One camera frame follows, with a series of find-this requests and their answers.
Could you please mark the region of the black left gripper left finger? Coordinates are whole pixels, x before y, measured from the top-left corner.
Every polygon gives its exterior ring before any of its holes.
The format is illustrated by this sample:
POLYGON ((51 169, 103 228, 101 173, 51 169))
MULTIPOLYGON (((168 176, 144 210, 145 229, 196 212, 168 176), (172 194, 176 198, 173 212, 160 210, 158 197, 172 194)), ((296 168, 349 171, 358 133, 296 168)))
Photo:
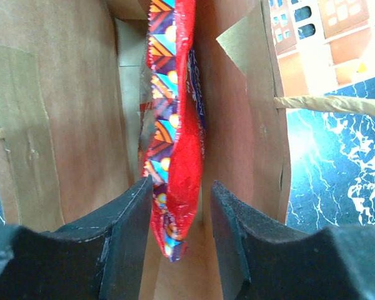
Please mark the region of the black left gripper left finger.
POLYGON ((0 225, 0 299, 137 299, 153 182, 54 232, 0 225))

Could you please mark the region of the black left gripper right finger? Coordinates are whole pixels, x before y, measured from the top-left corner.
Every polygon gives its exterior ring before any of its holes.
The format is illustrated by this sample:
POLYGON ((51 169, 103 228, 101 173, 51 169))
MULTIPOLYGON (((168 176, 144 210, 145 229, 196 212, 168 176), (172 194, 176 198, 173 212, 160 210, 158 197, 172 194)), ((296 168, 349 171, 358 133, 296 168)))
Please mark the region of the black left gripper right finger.
POLYGON ((224 299, 375 299, 375 225, 306 234, 220 182, 211 218, 224 299))

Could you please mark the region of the red chips bag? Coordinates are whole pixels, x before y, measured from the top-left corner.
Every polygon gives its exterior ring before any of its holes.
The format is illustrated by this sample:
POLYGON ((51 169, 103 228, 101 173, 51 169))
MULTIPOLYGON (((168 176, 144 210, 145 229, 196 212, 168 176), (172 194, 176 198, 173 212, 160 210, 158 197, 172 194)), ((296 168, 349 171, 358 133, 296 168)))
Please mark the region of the red chips bag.
POLYGON ((142 175, 153 181, 151 229, 162 254, 178 261, 198 210, 204 164, 203 102, 192 67, 196 3, 152 1, 147 66, 154 134, 142 175))

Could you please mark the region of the red paper bag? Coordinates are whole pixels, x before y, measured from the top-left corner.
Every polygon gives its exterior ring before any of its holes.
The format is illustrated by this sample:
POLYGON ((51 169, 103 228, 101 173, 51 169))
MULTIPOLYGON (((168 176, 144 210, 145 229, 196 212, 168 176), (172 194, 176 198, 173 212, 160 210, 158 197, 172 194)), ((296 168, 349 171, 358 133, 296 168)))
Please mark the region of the red paper bag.
MULTIPOLYGON (((154 134, 151 2, 0 1, 0 225, 54 232, 152 179, 142 174, 154 134)), ((269 1, 194 2, 197 213, 174 262, 150 216, 137 299, 224 299, 215 182, 306 234, 375 225, 375 77, 287 96, 269 1)))

